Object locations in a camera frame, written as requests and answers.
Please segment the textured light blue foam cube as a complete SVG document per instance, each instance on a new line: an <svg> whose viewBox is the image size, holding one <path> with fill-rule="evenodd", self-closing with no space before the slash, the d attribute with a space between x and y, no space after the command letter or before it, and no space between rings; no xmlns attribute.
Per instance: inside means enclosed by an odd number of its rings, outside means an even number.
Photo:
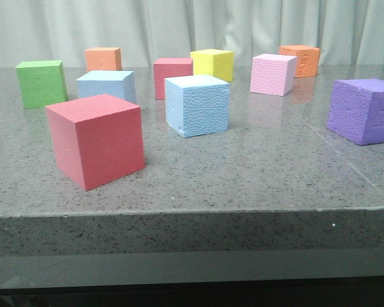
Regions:
<svg viewBox="0 0 384 307"><path fill-rule="evenodd" d="M183 138L228 130L230 84L211 75L165 79L166 122Z"/></svg>

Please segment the smooth light blue foam cube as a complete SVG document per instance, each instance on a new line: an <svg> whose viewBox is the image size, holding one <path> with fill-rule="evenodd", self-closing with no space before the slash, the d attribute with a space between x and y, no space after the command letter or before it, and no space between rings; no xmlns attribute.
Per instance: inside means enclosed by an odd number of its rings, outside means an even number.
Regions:
<svg viewBox="0 0 384 307"><path fill-rule="evenodd" d="M137 102L133 71L92 70L76 81L80 98L109 94Z"/></svg>

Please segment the small red foam cube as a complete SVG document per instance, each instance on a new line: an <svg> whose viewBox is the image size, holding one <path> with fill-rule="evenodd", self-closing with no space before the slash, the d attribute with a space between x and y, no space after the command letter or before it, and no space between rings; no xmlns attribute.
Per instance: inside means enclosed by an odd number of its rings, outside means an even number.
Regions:
<svg viewBox="0 0 384 307"><path fill-rule="evenodd" d="M153 64L155 95L157 100L165 99L165 83L168 77L193 75L192 58L159 58Z"/></svg>

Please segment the yellow foam cube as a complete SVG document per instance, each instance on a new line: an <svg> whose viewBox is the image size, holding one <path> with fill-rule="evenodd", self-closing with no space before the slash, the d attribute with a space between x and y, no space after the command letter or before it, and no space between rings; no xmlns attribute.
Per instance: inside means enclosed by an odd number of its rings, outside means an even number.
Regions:
<svg viewBox="0 0 384 307"><path fill-rule="evenodd" d="M219 49L204 49L191 51L193 59L193 73L195 75L207 74L226 82L233 80L234 52Z"/></svg>

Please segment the large red foam cube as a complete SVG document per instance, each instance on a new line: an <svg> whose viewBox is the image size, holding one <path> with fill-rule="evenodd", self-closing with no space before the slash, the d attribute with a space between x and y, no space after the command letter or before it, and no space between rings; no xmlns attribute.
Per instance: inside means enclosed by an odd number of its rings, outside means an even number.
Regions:
<svg viewBox="0 0 384 307"><path fill-rule="evenodd" d="M57 167L85 191L145 167L140 106L102 94L45 112Z"/></svg>

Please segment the light pink foam cube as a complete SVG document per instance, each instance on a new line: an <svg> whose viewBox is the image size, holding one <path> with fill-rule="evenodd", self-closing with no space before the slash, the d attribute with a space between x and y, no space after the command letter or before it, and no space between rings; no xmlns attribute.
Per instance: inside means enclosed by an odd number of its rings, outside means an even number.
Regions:
<svg viewBox="0 0 384 307"><path fill-rule="evenodd" d="M283 97L292 90L296 56L261 54L252 59L250 92Z"/></svg>

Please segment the left orange foam cube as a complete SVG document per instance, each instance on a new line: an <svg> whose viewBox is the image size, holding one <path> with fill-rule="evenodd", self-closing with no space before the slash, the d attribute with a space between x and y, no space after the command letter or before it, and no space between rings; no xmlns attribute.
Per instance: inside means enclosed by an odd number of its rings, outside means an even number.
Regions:
<svg viewBox="0 0 384 307"><path fill-rule="evenodd" d="M121 48L94 47L84 51L86 71L92 70L122 70Z"/></svg>

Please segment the orange foam cube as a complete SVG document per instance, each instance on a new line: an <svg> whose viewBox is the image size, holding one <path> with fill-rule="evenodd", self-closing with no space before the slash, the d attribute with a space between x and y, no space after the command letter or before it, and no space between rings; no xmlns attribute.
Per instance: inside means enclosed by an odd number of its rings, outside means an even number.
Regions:
<svg viewBox="0 0 384 307"><path fill-rule="evenodd" d="M279 46L281 55L296 56L295 77L315 77L320 57L320 48L307 45L283 45Z"/></svg>
<svg viewBox="0 0 384 307"><path fill-rule="evenodd" d="M122 70L121 48L94 47L84 51L86 71L92 70Z"/></svg>

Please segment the right orange foam cube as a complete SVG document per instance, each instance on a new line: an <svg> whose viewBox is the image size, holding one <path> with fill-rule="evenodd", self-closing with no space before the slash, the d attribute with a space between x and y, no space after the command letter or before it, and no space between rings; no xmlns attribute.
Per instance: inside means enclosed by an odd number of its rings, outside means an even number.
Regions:
<svg viewBox="0 0 384 307"><path fill-rule="evenodd" d="M315 77L320 57L320 48L307 45L283 45L279 46L281 55L296 56L295 77Z"/></svg>

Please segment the green foam cube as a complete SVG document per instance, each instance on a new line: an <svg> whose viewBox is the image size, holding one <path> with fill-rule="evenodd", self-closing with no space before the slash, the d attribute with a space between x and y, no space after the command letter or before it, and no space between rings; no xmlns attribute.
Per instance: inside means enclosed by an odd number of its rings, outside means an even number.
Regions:
<svg viewBox="0 0 384 307"><path fill-rule="evenodd" d="M62 60L23 61L15 70L24 109L68 100Z"/></svg>

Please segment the purple foam cube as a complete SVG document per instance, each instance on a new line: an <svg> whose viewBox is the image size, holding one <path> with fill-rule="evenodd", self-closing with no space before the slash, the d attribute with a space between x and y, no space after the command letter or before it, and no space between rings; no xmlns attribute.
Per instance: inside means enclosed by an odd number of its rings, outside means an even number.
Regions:
<svg viewBox="0 0 384 307"><path fill-rule="evenodd" d="M384 80L335 80L326 128L357 145L384 143Z"/></svg>

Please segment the grey-green curtain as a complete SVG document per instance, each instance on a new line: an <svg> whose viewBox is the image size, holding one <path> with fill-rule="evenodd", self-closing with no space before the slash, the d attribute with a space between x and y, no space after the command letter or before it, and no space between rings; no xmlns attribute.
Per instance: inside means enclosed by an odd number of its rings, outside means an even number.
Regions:
<svg viewBox="0 0 384 307"><path fill-rule="evenodd" d="M208 48L248 65L297 44L323 65L382 65L384 1L0 1L0 67L81 67L90 47L121 48L127 67Z"/></svg>

